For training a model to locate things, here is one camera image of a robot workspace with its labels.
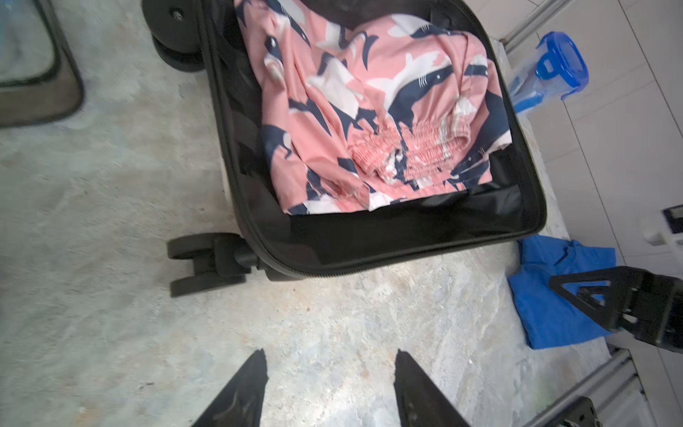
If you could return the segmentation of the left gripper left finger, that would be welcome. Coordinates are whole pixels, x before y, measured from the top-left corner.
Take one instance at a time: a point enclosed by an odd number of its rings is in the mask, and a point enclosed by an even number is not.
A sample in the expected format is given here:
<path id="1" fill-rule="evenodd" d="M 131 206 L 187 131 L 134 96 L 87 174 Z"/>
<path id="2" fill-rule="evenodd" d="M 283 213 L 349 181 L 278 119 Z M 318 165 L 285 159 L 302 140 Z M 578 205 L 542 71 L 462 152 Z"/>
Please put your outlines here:
<path id="1" fill-rule="evenodd" d="M 192 427 L 259 427 L 268 380 L 265 351 L 256 350 Z"/>

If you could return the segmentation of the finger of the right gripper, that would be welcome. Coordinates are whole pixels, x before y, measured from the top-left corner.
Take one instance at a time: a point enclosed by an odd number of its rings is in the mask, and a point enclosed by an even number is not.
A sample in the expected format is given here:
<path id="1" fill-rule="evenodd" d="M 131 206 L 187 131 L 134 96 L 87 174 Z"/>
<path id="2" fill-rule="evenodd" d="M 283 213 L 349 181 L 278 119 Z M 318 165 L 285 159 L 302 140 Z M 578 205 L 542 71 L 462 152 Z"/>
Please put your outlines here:
<path id="1" fill-rule="evenodd" d="M 553 276 L 549 286 L 576 309 L 608 331 L 633 331 L 631 300 L 640 287 L 640 270 L 615 267 Z"/>

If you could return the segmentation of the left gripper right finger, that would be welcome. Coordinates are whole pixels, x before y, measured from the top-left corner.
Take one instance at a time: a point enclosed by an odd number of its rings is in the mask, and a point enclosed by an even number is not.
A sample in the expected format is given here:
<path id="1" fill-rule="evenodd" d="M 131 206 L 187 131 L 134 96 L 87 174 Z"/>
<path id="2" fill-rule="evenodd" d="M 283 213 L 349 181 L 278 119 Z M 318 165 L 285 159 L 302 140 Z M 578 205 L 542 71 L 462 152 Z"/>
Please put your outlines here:
<path id="1" fill-rule="evenodd" d="M 469 426 L 415 359 L 399 350 L 395 360 L 398 416 L 402 427 Z"/>

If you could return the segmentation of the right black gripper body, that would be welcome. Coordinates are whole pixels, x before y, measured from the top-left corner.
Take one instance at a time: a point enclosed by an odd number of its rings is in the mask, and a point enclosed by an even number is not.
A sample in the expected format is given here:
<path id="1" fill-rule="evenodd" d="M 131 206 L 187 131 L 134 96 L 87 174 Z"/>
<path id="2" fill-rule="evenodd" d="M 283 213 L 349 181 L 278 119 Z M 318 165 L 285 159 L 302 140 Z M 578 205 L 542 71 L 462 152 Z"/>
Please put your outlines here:
<path id="1" fill-rule="evenodd" d="M 629 269 L 631 291 L 619 326 L 641 342 L 682 353 L 682 280 Z"/>

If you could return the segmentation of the pink navy shark garment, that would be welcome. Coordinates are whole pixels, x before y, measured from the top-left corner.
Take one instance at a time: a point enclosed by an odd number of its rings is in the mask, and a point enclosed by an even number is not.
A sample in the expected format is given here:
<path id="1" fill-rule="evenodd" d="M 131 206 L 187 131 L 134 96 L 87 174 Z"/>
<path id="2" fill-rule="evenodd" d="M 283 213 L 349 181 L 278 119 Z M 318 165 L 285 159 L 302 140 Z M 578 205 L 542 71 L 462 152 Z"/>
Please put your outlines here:
<path id="1" fill-rule="evenodd" d="M 299 1 L 238 1 L 261 140 L 288 215 L 374 211 L 470 190 L 512 143 L 483 42 L 410 14 L 349 30 Z"/>

